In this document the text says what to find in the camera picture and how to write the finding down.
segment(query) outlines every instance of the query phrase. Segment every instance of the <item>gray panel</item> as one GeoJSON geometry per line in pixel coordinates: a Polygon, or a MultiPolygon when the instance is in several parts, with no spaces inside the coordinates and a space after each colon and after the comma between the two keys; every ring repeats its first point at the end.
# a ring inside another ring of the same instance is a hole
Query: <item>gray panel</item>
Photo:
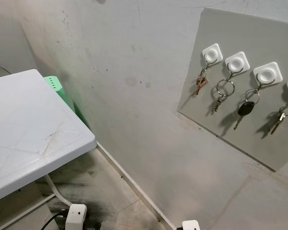
{"type": "Polygon", "coordinates": [[[269,135],[267,130],[278,109],[288,103],[288,90],[285,86],[287,81],[288,23],[205,8],[178,110],[244,153],[271,169],[278,170],[288,161],[288,117],[275,134],[269,135]],[[201,52],[214,43],[220,45],[224,60],[244,51],[251,69],[232,78],[236,86],[235,93],[220,105],[218,112],[212,114],[214,101],[218,97],[215,85],[229,76],[224,62],[208,69],[209,83],[200,90],[196,98],[190,98],[190,95],[204,66],[201,52]],[[234,131],[233,127],[239,117],[237,109],[244,92],[258,87],[252,70],[272,61],[278,63],[283,81],[260,91],[260,102],[234,131]]]}

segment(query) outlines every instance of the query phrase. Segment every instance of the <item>metal key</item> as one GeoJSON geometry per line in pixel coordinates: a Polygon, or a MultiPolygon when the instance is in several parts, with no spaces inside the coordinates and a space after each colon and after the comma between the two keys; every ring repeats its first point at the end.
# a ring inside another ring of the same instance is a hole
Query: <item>metal key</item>
{"type": "Polygon", "coordinates": [[[268,130],[270,131],[273,127],[273,130],[270,134],[273,134],[276,129],[278,128],[278,126],[283,122],[284,118],[286,117],[286,114],[285,113],[282,113],[281,116],[279,117],[279,119],[273,124],[273,126],[271,126],[271,128],[268,130]]]}
{"type": "Polygon", "coordinates": [[[219,106],[221,105],[221,103],[224,101],[224,97],[225,96],[219,96],[215,102],[215,106],[214,108],[212,109],[212,111],[215,111],[217,112],[217,109],[219,108],[219,106]]]}
{"type": "Polygon", "coordinates": [[[241,122],[241,120],[243,119],[243,117],[250,114],[250,112],[254,108],[254,105],[255,105],[254,102],[245,102],[241,105],[241,107],[238,110],[238,114],[240,115],[240,118],[238,119],[235,127],[233,128],[234,130],[236,130],[236,128],[238,127],[238,125],[241,122]]]}
{"type": "Polygon", "coordinates": [[[202,87],[204,87],[207,83],[208,83],[208,80],[206,78],[199,77],[199,79],[197,80],[197,88],[191,96],[194,97],[195,95],[198,95],[199,90],[202,87]]]}

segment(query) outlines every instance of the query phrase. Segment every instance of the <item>table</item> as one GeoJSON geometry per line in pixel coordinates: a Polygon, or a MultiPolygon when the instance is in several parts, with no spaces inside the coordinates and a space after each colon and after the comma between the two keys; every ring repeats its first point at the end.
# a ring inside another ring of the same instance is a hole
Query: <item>table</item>
{"type": "Polygon", "coordinates": [[[0,77],[0,199],[44,176],[54,194],[42,203],[57,196],[70,206],[48,173],[96,145],[94,134],[37,70],[0,77]]]}

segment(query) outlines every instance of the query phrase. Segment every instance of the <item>baseboard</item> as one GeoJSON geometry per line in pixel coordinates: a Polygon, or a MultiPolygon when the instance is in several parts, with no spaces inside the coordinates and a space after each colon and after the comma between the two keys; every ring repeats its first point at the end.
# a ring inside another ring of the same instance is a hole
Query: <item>baseboard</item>
{"type": "Polygon", "coordinates": [[[158,207],[152,202],[147,194],[140,188],[140,186],[131,178],[130,175],[118,164],[118,162],[105,150],[105,148],[97,142],[97,148],[102,155],[109,161],[109,163],[115,168],[115,170],[121,175],[131,189],[139,196],[144,204],[152,211],[155,217],[161,222],[167,230],[175,230],[175,226],[166,218],[166,216],[158,209],[158,207]]]}

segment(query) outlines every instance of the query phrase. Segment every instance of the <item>concrete floor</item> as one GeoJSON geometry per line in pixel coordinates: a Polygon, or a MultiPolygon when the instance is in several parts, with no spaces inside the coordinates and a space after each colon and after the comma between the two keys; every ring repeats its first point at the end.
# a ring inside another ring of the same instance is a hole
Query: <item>concrete floor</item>
{"type": "MultiPolygon", "coordinates": [[[[88,228],[166,230],[97,149],[57,169],[50,177],[63,196],[73,203],[87,205],[85,224],[88,228]]],[[[41,178],[0,200],[0,224],[50,193],[48,185],[41,178]]],[[[67,208],[66,205],[53,198],[8,229],[39,230],[63,208],[67,208]]],[[[65,219],[55,220],[57,224],[52,221],[45,230],[63,229],[65,219]]]]}

